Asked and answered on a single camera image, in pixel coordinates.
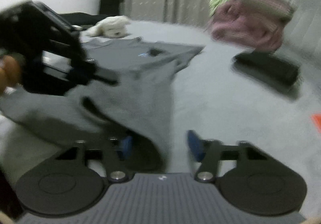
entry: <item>gray gripper base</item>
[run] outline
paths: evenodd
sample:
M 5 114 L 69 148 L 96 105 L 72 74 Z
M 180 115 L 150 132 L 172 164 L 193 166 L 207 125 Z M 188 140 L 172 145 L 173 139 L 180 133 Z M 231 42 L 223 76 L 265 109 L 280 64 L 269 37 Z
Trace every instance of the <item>gray gripper base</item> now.
M 212 184 L 196 182 L 189 173 L 136 174 L 114 184 L 91 209 L 64 218 L 26 213 L 18 224 L 298 224 L 298 212 L 260 217 L 229 204 Z

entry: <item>gray t-shirt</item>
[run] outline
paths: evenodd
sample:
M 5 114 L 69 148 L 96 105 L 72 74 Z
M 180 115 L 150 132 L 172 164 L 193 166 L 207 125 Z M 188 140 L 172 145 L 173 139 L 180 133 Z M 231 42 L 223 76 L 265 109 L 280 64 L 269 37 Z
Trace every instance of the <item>gray t-shirt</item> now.
M 122 138 L 129 129 L 150 139 L 166 161 L 170 149 L 171 81 L 203 46 L 147 43 L 135 38 L 104 43 L 94 39 L 83 47 L 100 67 L 118 74 L 116 86 L 91 81 L 86 86 L 76 86 L 65 96 L 31 94 L 19 88 L 1 98 L 4 115 L 39 137 L 63 146 L 77 140 Z M 84 107 L 85 99 L 97 107 L 103 118 Z

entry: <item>circular pad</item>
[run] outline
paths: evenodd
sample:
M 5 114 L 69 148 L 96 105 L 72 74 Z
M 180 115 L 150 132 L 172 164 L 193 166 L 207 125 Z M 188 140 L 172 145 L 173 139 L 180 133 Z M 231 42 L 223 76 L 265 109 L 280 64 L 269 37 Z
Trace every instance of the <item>circular pad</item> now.
M 223 197 L 240 210 L 262 216 L 283 215 L 298 210 L 307 187 L 297 173 L 277 175 L 272 172 L 240 174 L 235 168 L 219 181 Z
M 16 194 L 28 210 L 57 216 L 89 208 L 103 188 L 102 179 L 93 170 L 55 161 L 49 169 L 36 168 L 23 175 L 17 182 Z

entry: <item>finger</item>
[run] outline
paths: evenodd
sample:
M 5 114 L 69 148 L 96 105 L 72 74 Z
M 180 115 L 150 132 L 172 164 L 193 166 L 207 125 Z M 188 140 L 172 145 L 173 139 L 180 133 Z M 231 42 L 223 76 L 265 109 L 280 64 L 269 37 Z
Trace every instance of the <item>finger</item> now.
M 307 219 L 306 221 L 301 222 L 301 224 L 321 224 L 321 217 Z
M 21 81 L 21 67 L 16 59 L 6 55 L 3 57 L 3 70 L 7 75 L 7 86 L 14 87 Z
M 5 88 L 8 86 L 8 77 L 5 71 L 0 68 L 0 95 L 3 94 Z
M 10 219 L 7 215 L 5 215 L 3 212 L 0 212 L 0 222 L 2 224 L 14 224 L 13 220 Z

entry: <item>orange tag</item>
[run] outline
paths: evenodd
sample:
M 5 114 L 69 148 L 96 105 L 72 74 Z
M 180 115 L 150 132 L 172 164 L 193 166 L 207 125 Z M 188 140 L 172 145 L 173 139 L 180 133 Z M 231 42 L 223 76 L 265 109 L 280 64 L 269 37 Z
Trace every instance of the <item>orange tag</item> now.
M 312 115 L 312 120 L 316 127 L 318 128 L 319 132 L 321 132 L 321 114 L 313 114 Z

